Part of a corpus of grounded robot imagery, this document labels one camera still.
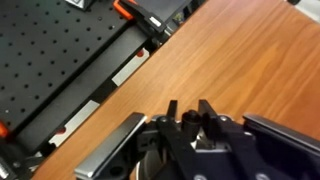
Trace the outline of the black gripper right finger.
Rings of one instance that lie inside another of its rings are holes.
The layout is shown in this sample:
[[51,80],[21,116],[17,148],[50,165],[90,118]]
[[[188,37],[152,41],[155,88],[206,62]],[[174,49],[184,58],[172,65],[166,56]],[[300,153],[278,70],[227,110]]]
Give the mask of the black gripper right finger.
[[258,141],[262,150],[274,159],[297,166],[318,167],[320,141],[256,114],[243,116],[245,128]]

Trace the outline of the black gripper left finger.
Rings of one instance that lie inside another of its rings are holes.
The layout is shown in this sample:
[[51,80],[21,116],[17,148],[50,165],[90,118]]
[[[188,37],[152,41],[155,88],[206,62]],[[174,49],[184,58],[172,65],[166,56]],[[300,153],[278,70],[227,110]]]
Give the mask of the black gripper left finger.
[[95,150],[75,168],[77,180],[99,180],[106,166],[142,127],[147,117],[142,113],[130,114]]

